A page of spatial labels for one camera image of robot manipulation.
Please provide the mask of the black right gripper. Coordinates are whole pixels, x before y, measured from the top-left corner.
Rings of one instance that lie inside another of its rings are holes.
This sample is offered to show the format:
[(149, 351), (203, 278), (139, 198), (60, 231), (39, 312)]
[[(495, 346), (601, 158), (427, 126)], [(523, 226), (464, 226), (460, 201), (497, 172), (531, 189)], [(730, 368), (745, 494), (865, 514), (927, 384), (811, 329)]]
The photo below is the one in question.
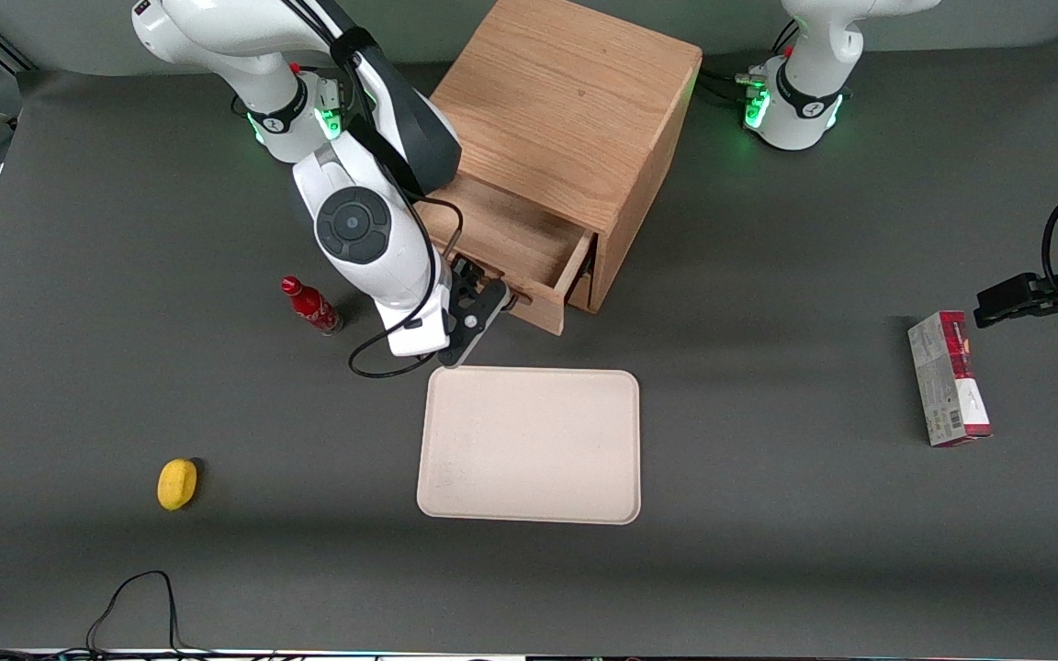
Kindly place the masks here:
[(466, 364), (488, 326), (509, 304), (511, 289), (503, 280), (488, 276), (482, 264), (455, 258), (446, 308), (448, 346), (437, 352), (438, 364), (446, 368)]

